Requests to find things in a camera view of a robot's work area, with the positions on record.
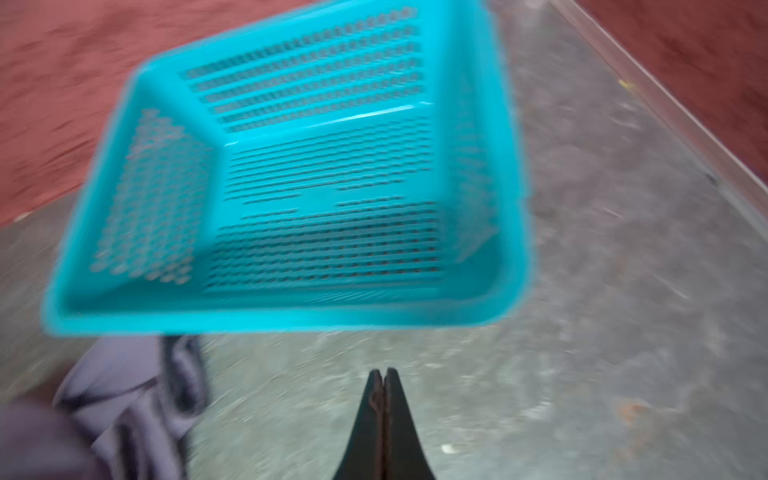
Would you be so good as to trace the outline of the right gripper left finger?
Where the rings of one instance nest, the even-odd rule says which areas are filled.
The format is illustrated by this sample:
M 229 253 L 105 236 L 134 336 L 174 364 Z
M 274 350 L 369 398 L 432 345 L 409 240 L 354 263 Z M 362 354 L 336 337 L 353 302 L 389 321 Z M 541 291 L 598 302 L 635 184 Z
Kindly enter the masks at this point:
M 334 480 L 384 478 L 384 382 L 379 370 L 369 373 L 342 460 Z

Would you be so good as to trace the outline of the purple trousers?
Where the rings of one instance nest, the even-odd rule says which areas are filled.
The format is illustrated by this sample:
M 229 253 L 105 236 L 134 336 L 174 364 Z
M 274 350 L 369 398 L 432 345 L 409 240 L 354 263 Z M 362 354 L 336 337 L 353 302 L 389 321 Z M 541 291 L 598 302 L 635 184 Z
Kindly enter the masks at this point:
M 194 335 L 107 337 L 1 406 L 4 479 L 185 479 L 210 401 Z

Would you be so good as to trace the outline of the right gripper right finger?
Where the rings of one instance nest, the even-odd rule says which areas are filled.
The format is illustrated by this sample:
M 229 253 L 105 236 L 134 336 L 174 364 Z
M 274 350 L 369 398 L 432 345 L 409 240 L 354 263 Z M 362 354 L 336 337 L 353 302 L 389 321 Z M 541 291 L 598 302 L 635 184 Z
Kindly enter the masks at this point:
M 384 379 L 383 478 L 435 480 L 422 449 L 398 372 Z

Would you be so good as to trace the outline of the teal plastic basket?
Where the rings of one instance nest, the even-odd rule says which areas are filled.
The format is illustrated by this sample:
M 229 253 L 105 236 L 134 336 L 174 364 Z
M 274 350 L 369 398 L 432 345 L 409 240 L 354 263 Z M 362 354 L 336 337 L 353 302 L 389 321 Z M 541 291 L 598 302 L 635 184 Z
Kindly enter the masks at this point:
M 41 304 L 57 336 L 463 327 L 535 259 L 483 1 L 328 1 L 127 82 Z

